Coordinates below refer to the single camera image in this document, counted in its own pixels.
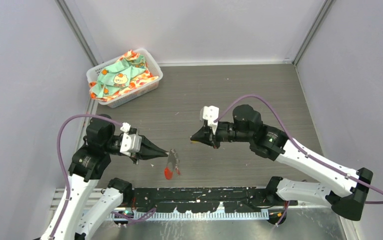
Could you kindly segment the red keyring with metal chain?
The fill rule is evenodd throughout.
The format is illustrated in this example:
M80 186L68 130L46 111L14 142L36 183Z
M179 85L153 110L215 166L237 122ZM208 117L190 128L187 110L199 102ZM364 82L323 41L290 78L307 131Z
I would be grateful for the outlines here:
M179 163L180 163L180 160L179 160L179 156L178 156L177 151L175 149L170 149L168 152L167 163L166 163L166 166L164 169L164 177L167 180L171 180L173 178L174 174L177 174L175 172L175 168L179 169Z

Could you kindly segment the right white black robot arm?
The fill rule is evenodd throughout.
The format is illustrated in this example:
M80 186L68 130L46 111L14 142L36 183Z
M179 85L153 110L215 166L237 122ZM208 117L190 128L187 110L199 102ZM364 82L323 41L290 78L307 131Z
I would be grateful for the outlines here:
M257 156L295 168L315 179L298 182L273 176L265 191L271 205L282 201L303 201L329 207L337 215L360 221L373 172L365 167L358 170L332 162L306 148L276 127L264 124L261 114L248 104L235 107L232 122L215 122L216 106L204 106L200 111L203 126L190 140L218 149L222 142L247 142Z

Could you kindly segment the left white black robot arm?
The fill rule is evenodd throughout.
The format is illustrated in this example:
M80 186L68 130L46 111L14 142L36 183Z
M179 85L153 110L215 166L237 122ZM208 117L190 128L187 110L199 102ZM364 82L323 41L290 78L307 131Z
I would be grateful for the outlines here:
M61 138L66 125L77 118L89 118L83 145L65 168ZM126 156L139 161L168 157L169 152L151 142L129 123L120 123L106 114L78 114L68 118L59 129L56 151L62 169L65 190L62 199L42 234L42 240L90 240L115 208L127 207L134 197L130 182L113 178L90 210L84 209L90 195L111 163L111 156Z

